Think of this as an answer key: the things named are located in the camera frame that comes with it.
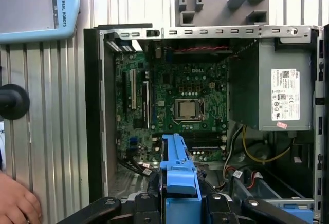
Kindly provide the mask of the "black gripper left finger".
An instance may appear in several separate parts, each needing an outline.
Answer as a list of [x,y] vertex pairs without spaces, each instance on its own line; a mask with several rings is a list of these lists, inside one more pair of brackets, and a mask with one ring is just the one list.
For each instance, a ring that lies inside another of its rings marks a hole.
[[98,199],[59,223],[161,223],[161,217],[158,199],[139,193],[124,203],[115,197]]

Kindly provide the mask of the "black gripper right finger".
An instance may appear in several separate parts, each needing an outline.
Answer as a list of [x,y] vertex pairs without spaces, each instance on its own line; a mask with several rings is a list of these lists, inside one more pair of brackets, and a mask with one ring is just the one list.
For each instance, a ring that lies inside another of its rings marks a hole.
[[207,195],[207,223],[307,223],[262,199],[245,199],[239,211],[231,209],[226,196]]

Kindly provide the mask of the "person's hand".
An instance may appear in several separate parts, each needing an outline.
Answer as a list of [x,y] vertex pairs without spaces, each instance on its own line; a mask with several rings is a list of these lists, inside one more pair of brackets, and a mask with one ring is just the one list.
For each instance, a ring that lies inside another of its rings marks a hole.
[[42,223],[37,197],[4,172],[1,172],[1,223]]

